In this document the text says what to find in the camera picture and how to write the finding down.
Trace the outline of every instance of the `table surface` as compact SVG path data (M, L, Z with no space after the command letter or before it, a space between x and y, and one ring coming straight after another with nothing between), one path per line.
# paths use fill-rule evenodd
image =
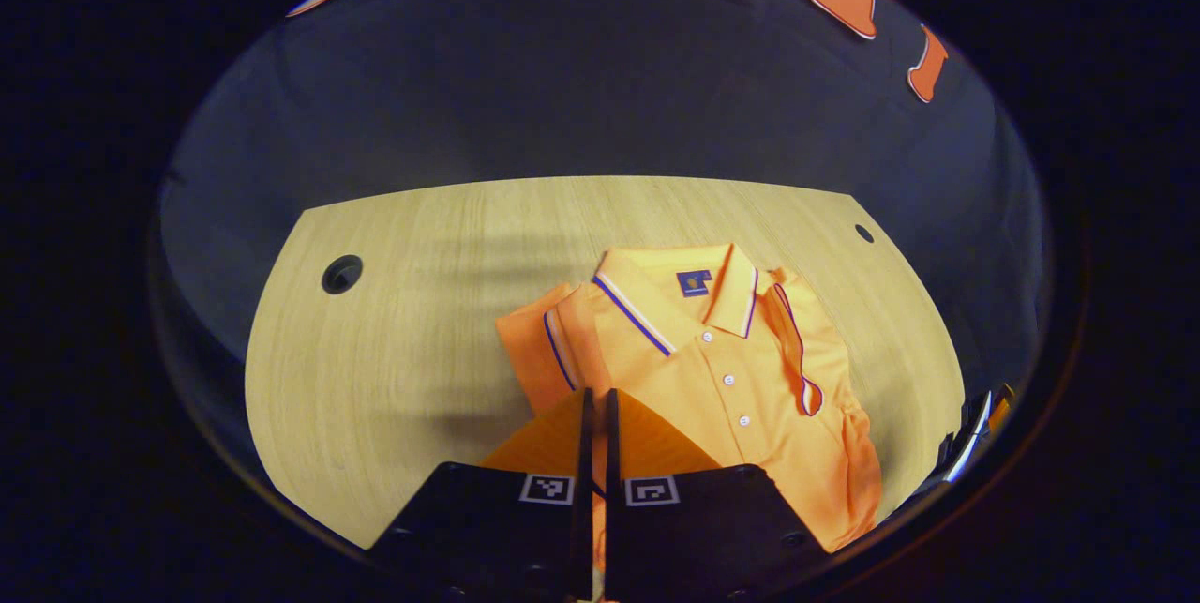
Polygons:
M852 197L745 181L520 179L305 211L271 269L246 358L263 466L288 500L368 548L438 462L478 462L532 417L497 317L588 280L612 246L731 241L760 268L800 271L846 341L882 466L882 520L959 429L949 335ZM330 295L322 275L347 253L361 257L361 279Z

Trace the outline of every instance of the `orange polo shirt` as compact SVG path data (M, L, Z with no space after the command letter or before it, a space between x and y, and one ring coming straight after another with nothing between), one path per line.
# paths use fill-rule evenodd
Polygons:
M592 282L562 285L497 329L536 413L583 386L598 404L618 387L721 466L766 470L827 551L875 526L870 420L845 342L800 275L758 270L732 244L612 249Z

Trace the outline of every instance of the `shirt label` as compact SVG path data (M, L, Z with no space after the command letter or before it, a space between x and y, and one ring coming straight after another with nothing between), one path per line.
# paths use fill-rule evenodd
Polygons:
M679 279L679 288L683 289L684 298L694 295L708 295L708 287L704 282L710 281L713 275L708 270L690 270L688 273L676 273Z

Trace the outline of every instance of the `shirt collar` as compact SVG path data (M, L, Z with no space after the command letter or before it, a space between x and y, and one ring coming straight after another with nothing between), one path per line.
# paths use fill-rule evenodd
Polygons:
M704 320L696 320L677 300L654 285L641 263L678 263L690 270L696 264L721 263L713 273L709 295L713 305ZM742 338L750 335L758 288L758 269L734 244L683 249L612 249L605 253L592 279L664 354L672 354L706 326Z

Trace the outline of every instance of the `black background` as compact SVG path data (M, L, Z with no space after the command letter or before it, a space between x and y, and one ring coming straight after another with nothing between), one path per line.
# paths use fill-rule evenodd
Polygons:
M145 232L167 156L221 72L299 1L5 5L5 599L391 597L223 466L172 393L149 322ZM1092 297L1064 401L1015 470L840 597L1189 598L1193 549L1176 542L1194 512L1175 502L1194 488L1196 443L1182 362L1196 243L1187 5L901 1L977 61L1046 178L1078 179Z

